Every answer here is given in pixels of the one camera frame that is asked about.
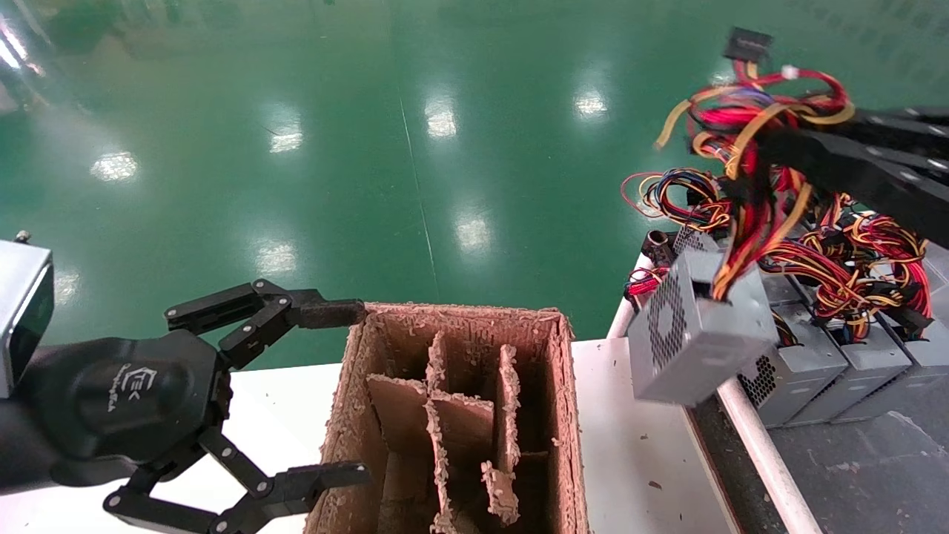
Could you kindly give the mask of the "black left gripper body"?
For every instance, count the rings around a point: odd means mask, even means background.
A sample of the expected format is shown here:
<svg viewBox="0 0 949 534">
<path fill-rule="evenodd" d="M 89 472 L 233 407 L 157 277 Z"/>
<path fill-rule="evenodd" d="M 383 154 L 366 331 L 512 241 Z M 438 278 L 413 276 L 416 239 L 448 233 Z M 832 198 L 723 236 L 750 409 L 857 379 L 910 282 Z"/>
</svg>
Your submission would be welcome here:
<svg viewBox="0 0 949 534">
<path fill-rule="evenodd" d="M 210 343 L 186 331 L 37 349 L 2 401 L 1 487 L 94 487 L 137 469 L 163 482 L 205 454 L 233 392 Z"/>
</svg>

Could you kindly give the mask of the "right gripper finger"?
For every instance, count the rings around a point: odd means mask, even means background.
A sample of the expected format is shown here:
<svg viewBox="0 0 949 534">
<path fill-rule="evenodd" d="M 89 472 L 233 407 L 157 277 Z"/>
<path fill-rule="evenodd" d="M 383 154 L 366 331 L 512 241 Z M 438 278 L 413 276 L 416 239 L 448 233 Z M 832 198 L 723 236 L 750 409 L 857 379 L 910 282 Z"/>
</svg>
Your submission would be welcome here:
<svg viewBox="0 0 949 534">
<path fill-rule="evenodd" d="M 758 161 L 790 167 L 827 192 L 847 193 L 923 239 L 948 243 L 947 172 L 929 173 L 884 161 L 838 128 L 781 128 L 757 139 Z"/>
<path fill-rule="evenodd" d="M 948 168 L 948 108 L 913 106 L 890 111 L 856 111 L 838 134 L 863 145 L 884 161 L 929 173 Z"/>
</svg>

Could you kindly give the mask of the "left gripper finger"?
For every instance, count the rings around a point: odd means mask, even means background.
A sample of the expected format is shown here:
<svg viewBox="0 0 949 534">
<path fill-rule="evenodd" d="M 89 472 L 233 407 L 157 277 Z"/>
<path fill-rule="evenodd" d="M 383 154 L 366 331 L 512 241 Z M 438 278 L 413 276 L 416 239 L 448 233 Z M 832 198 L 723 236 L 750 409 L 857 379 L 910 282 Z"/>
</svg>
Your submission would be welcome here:
<svg viewBox="0 0 949 534">
<path fill-rule="evenodd" d="M 349 327 L 366 315 L 362 300 L 326 300 L 316 289 L 287 290 L 264 278 L 173 305 L 164 312 L 170 331 L 201 335 L 237 326 L 218 343 L 218 352 L 232 369 L 244 369 L 294 328 Z"/>
<path fill-rule="evenodd" d="M 151 496 L 157 483 L 182 474 L 206 455 L 244 487 L 233 506 L 215 513 Z M 309 513 L 325 491 L 370 482 L 366 464 L 352 462 L 306 464 L 267 476 L 220 429 L 210 428 L 137 467 L 102 508 L 122 523 L 159 533 L 257 533 L 274 519 Z"/>
</svg>

